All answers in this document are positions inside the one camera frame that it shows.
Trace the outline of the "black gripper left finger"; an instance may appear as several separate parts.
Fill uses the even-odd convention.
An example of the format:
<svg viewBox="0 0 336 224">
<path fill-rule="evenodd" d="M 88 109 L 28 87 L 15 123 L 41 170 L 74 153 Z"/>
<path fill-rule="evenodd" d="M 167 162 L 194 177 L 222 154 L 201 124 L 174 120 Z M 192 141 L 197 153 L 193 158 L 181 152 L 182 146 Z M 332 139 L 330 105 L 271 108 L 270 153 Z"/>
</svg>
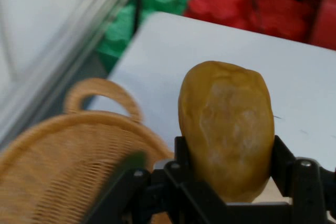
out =
<svg viewBox="0 0 336 224">
<path fill-rule="evenodd" d="M 227 223 L 227 206 L 191 172 L 184 137 L 175 139 L 175 159 L 163 168 L 128 169 L 108 182 L 88 223 L 150 223 L 158 214 L 172 223 Z"/>
</svg>

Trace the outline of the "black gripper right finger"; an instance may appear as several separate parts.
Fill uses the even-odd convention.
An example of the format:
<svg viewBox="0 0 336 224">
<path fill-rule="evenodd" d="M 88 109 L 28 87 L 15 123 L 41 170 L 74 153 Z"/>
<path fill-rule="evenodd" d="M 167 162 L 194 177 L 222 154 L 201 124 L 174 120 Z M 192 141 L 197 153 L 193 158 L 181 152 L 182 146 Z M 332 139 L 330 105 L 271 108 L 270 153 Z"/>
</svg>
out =
<svg viewBox="0 0 336 224">
<path fill-rule="evenodd" d="M 335 217 L 335 172 L 317 161 L 294 157 L 275 136 L 271 177 L 283 197 L 291 199 L 289 223 L 331 223 Z"/>
</svg>

